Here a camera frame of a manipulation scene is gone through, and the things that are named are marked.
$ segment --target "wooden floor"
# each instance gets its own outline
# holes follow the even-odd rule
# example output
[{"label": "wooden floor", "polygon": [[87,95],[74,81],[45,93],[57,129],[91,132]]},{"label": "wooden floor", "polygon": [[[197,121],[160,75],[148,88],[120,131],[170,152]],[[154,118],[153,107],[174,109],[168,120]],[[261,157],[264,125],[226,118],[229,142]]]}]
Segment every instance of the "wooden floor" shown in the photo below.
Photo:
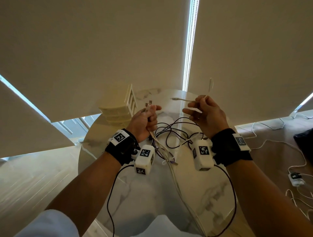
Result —
[{"label": "wooden floor", "polygon": [[[250,148],[260,147],[265,139],[285,141],[295,145],[293,135],[313,128],[313,119],[302,117],[283,118],[286,122],[283,129],[272,130],[262,124],[255,124],[256,138],[247,139]],[[265,122],[273,128],[282,126],[280,120]],[[251,124],[241,126],[238,131],[245,137],[253,136]],[[48,203],[77,175],[80,144],[73,147],[43,151],[23,155],[0,162],[0,236],[14,236],[20,229],[33,220]],[[310,205],[313,200],[301,196],[294,189],[287,177],[287,168],[304,163],[301,154],[285,144],[266,142],[260,149],[253,150],[251,155],[257,165],[285,193],[291,189],[295,196]],[[297,171],[313,175],[311,164],[298,168]],[[305,177],[308,187],[313,190],[313,178]],[[306,189],[301,190],[309,195]],[[307,207],[299,203],[306,212]],[[97,223],[93,223],[87,236],[106,236],[100,233]],[[254,236],[241,209],[238,209],[231,226],[221,236]]]}]

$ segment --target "round table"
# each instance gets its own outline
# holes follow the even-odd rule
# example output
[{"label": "round table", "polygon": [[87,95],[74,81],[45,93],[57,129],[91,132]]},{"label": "round table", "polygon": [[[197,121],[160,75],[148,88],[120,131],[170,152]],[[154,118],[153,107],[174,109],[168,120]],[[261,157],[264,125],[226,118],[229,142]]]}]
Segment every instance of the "round table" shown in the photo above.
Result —
[{"label": "round table", "polygon": [[[194,100],[197,97],[181,90],[159,88],[135,94],[139,108],[144,108],[149,100],[152,100],[153,104],[161,105],[162,110],[157,111],[158,122],[168,124],[183,117],[184,114],[181,111],[187,107],[187,102],[173,101],[170,98]],[[199,127],[192,124],[176,124],[176,127],[186,131],[189,135],[200,132]],[[81,173],[102,154],[107,140],[118,129],[120,128],[109,126],[102,115],[96,119],[82,144],[78,173]],[[166,136],[167,133],[159,137],[163,144],[165,144]],[[144,144],[151,144],[151,141],[144,141],[140,143],[140,146]],[[177,136],[171,134],[168,144],[173,147],[179,144]],[[221,224],[234,208],[230,182],[226,175],[216,167],[208,171],[196,171],[192,152],[187,145],[172,149],[171,152],[178,163],[173,168],[182,196],[196,212],[208,234],[214,225]],[[163,161],[156,156],[149,175],[137,174],[133,167],[126,168],[120,173],[109,203],[115,233],[118,236],[132,236],[143,232],[161,214],[167,215],[180,230],[200,234],[179,198],[169,167]],[[97,216],[97,220],[110,231],[113,230],[106,203]]]}]

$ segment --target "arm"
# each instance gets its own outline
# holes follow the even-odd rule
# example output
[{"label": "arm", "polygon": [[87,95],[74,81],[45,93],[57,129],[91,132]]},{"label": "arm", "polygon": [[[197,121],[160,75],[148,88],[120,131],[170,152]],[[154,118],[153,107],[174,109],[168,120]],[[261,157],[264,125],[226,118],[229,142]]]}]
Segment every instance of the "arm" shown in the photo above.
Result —
[{"label": "arm", "polygon": [[[210,97],[199,96],[183,109],[211,139],[229,128],[225,113]],[[256,236],[311,236],[313,226],[279,188],[251,160],[226,167],[243,213]]]},{"label": "arm", "polygon": [[[149,131],[156,130],[156,110],[160,109],[160,106],[152,105],[149,111],[139,111],[131,119],[126,129],[138,142],[145,140]],[[104,152],[73,179],[46,209],[58,210],[67,215],[82,236],[103,207],[120,168],[121,164],[111,154]]]}]

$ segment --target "white sleeve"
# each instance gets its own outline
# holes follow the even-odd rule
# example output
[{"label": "white sleeve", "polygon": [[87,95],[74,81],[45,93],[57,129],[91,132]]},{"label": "white sleeve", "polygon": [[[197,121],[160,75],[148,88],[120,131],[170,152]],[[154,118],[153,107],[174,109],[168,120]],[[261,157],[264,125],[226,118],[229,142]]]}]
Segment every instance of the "white sleeve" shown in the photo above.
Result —
[{"label": "white sleeve", "polygon": [[75,224],[64,213],[46,210],[15,237],[79,237],[79,234]]}]

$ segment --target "white cloth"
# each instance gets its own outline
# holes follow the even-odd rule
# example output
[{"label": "white cloth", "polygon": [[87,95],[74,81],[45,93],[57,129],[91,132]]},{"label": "white cloth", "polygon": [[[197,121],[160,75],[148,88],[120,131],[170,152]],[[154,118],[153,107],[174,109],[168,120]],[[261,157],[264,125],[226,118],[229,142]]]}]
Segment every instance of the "white cloth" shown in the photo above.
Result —
[{"label": "white cloth", "polygon": [[[157,216],[148,228],[136,237],[200,237],[180,231],[166,215]],[[40,213],[29,225],[15,237],[79,237],[72,220],[57,210]]]}]

